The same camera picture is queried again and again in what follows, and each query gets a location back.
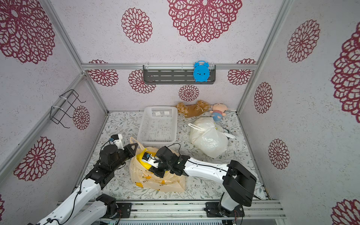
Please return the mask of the orange-yellow banana bunch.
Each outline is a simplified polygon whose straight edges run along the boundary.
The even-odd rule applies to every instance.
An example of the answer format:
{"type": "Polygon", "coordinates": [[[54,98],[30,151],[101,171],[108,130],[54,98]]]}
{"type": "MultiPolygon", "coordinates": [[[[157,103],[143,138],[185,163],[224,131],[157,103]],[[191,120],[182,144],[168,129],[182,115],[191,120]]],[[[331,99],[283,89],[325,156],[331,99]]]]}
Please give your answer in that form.
{"type": "Polygon", "coordinates": [[[156,159],[154,152],[144,150],[142,153],[137,155],[136,159],[147,170],[150,170],[151,167],[157,167],[155,163],[156,159]]]}

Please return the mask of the beige plastic bag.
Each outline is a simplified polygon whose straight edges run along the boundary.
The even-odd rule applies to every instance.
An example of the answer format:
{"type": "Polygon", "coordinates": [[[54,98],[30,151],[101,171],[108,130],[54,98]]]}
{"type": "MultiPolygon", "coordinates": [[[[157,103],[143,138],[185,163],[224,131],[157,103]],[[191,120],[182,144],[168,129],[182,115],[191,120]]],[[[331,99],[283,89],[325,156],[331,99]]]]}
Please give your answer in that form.
{"type": "Polygon", "coordinates": [[[141,162],[140,157],[145,152],[149,152],[152,156],[155,156],[158,148],[144,147],[135,138],[130,138],[131,144],[138,144],[136,149],[136,156],[130,160],[129,172],[131,181],[140,188],[150,188],[160,192],[184,192],[186,186],[186,176],[178,176],[165,172],[164,177],[160,178],[154,173],[149,171],[149,166],[146,163],[141,162]]]}

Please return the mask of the white plastic bag lemon print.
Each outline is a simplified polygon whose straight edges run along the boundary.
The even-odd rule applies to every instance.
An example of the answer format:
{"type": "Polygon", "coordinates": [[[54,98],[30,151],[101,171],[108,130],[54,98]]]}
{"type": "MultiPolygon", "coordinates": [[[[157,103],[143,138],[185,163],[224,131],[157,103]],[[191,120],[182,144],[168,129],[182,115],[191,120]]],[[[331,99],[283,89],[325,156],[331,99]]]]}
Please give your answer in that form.
{"type": "Polygon", "coordinates": [[[235,138],[211,117],[201,117],[188,126],[190,142],[211,158],[217,158],[227,151],[228,140],[235,138]]]}

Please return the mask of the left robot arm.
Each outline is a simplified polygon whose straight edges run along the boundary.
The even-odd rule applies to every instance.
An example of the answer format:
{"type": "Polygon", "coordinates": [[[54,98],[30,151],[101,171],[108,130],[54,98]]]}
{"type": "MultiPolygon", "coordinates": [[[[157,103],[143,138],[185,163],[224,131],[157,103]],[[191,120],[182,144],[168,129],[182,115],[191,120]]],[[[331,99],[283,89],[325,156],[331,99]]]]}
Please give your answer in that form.
{"type": "Polygon", "coordinates": [[[41,219],[39,225],[90,225],[96,220],[114,218],[120,214],[116,199],[102,194],[81,214],[79,211],[114,177],[115,171],[136,155],[137,143],[121,147],[110,144],[99,153],[93,169],[81,181],[79,187],[55,210],[41,219]]]}

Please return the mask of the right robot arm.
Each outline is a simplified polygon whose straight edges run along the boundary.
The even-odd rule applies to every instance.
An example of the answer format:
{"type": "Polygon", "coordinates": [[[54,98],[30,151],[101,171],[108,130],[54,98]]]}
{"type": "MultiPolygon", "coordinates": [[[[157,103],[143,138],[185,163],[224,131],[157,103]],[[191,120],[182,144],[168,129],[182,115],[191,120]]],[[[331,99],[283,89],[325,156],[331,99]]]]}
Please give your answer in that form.
{"type": "Polygon", "coordinates": [[[204,210],[208,217],[242,217],[243,207],[250,207],[255,197],[257,178],[241,163],[214,164],[187,155],[177,155],[167,146],[155,155],[146,152],[140,162],[150,165],[149,171],[159,178],[166,172],[177,176],[199,177],[221,184],[225,191],[219,203],[208,202],[204,210]]]}

